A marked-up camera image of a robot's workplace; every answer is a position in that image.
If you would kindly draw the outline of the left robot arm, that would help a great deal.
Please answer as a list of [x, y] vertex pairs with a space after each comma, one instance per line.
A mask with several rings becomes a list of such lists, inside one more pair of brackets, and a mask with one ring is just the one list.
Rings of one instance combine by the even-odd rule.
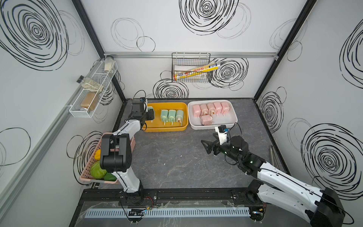
[[142, 182], [132, 170], [131, 139], [146, 126], [146, 121], [155, 119], [155, 112], [148, 109], [147, 99], [140, 98], [132, 104], [131, 113], [125, 124], [111, 134], [101, 138], [100, 167], [116, 177], [122, 187], [122, 197], [125, 204], [141, 205], [145, 195]]

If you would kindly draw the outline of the green sharpener round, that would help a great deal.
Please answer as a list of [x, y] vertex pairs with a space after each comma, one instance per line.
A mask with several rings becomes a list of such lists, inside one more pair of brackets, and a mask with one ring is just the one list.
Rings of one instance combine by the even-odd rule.
[[177, 110], [176, 111], [176, 122], [178, 122], [180, 125], [183, 124], [183, 119], [184, 119], [184, 111], [183, 110]]

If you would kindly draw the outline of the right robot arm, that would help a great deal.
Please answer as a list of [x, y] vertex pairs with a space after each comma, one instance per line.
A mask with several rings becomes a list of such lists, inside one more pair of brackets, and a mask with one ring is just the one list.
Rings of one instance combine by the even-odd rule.
[[295, 214], [312, 227], [341, 227], [347, 212], [335, 191], [301, 182], [249, 151], [241, 136], [213, 134], [215, 141], [202, 140], [208, 154], [223, 154], [246, 175], [255, 179], [245, 191], [249, 203], [269, 203]]

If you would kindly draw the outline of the pink sharpener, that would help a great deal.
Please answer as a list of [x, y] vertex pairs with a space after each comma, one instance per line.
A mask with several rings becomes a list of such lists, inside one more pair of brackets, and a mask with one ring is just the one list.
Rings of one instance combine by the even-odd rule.
[[201, 109], [201, 116], [209, 115], [209, 109], [206, 104], [201, 104], [200, 109]]
[[201, 116], [201, 107], [200, 107], [200, 105], [193, 105], [192, 110], [193, 110], [193, 116], [197, 117], [197, 118], [200, 118], [200, 116]]
[[222, 107], [222, 115], [225, 116], [226, 114], [229, 113], [230, 111], [230, 105], [228, 102], [221, 102], [221, 107]]
[[211, 125], [214, 123], [214, 119], [210, 115], [203, 115], [200, 117], [200, 122], [203, 126]]
[[219, 114], [222, 113], [222, 104], [221, 102], [214, 102], [214, 107], [215, 107], [215, 115], [219, 116]]
[[214, 104], [213, 104], [213, 103], [208, 103], [208, 104], [207, 104], [207, 108], [208, 108], [208, 114], [209, 114], [210, 116], [212, 116], [212, 115], [216, 114], [216, 108], [215, 108], [215, 106], [214, 106]]

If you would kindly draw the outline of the white plastic tray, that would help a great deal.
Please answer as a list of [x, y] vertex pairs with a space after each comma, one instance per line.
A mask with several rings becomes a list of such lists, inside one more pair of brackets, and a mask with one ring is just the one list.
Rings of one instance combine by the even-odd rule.
[[[227, 113], [223, 114], [220, 113], [218, 115], [212, 115], [212, 124], [211, 125], [203, 125], [201, 123], [201, 117], [198, 118], [196, 116], [194, 116], [194, 109], [193, 107], [195, 105], [207, 105], [208, 103], [215, 103], [215, 102], [219, 102], [221, 104], [226, 103], [227, 106], [229, 107], [229, 110]], [[189, 123], [191, 125], [191, 128], [194, 130], [210, 130], [210, 129], [214, 129], [216, 126], [219, 125], [226, 125], [227, 128], [230, 128], [233, 126], [234, 123], [238, 122], [238, 117], [236, 115], [236, 111], [234, 110], [234, 107], [232, 105], [232, 103], [228, 100], [199, 100], [199, 101], [191, 101], [188, 105], [188, 115], [189, 115]]]

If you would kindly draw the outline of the yellow plastic tray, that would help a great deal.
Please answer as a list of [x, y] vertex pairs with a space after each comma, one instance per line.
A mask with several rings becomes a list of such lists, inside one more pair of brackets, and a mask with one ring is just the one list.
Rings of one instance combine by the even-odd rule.
[[[189, 123], [187, 105], [182, 102], [164, 102], [164, 103], [149, 103], [147, 106], [153, 107], [155, 111], [155, 119], [153, 121], [146, 121], [146, 125], [142, 128], [146, 132], [167, 132], [167, 131], [184, 131]], [[183, 110], [184, 119], [183, 124], [180, 125], [175, 122], [171, 125], [167, 122], [165, 125], [161, 122], [161, 110]]]

